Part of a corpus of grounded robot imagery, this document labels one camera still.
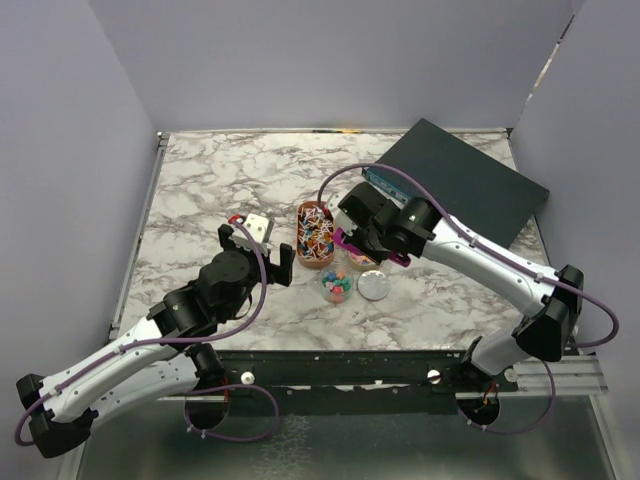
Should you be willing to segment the orange lollipop tray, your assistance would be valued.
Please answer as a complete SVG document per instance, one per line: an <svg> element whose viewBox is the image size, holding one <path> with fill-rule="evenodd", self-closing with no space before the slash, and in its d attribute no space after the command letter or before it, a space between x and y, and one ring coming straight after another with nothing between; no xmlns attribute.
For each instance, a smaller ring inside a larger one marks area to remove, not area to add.
<svg viewBox="0 0 640 480"><path fill-rule="evenodd" d="M296 257L306 268L321 269L334 259L335 227L316 200L301 203L296 214Z"/></svg>

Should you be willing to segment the clear round jar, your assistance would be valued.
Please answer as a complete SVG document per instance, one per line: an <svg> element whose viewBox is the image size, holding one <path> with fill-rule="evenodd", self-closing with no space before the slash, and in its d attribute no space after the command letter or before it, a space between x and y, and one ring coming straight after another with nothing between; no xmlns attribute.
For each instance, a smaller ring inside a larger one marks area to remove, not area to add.
<svg viewBox="0 0 640 480"><path fill-rule="evenodd" d="M341 304L347 301L355 289L353 275L340 266L329 266L321 271L319 288L322 297L329 303Z"/></svg>

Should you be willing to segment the beige star candy tray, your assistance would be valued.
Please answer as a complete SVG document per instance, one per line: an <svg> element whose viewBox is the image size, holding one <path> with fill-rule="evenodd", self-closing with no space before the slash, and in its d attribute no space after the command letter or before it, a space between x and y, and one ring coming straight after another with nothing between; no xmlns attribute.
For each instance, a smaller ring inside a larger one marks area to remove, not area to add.
<svg viewBox="0 0 640 480"><path fill-rule="evenodd" d="M348 259L351 266L361 272L378 270L380 265L375 263L371 258L366 255L355 254L353 252L348 253Z"/></svg>

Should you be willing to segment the purple plastic scoop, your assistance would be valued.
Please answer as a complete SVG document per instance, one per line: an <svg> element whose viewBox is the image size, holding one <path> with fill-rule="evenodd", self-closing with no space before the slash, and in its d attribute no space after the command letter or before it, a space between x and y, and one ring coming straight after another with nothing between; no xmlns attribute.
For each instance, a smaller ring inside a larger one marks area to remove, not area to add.
<svg viewBox="0 0 640 480"><path fill-rule="evenodd" d="M398 254L389 250L375 250L370 247L358 246L354 243L358 239L357 235L349 236L342 228L338 228L334 234L334 243L355 255L366 256L376 265L380 265L384 261L390 261L401 267L407 268L411 264L408 255Z"/></svg>

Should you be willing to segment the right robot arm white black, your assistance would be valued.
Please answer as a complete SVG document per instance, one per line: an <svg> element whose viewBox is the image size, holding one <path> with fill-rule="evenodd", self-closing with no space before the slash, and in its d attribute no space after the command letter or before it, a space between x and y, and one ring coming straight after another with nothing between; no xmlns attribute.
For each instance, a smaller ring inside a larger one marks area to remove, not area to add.
<svg viewBox="0 0 640 480"><path fill-rule="evenodd" d="M367 182L330 196L337 243L375 263L408 266L425 258L471 278L513 305L521 320L473 341L459 367L461 383L481 391L506 368L529 358L561 360L581 311L583 273L530 262L477 235L429 200L399 206Z"/></svg>

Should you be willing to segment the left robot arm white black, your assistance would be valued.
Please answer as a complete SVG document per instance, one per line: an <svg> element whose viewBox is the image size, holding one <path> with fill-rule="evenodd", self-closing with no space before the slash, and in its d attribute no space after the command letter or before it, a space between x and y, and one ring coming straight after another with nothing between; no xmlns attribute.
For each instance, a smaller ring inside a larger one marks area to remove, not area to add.
<svg viewBox="0 0 640 480"><path fill-rule="evenodd" d="M269 286L290 285L294 249L281 244L280 261L272 263L269 234L246 217L220 226L221 252L121 337L57 374L19 379L25 411L15 443L55 458L83 444L93 428L125 406L242 388L231 382L212 344L256 320Z"/></svg>

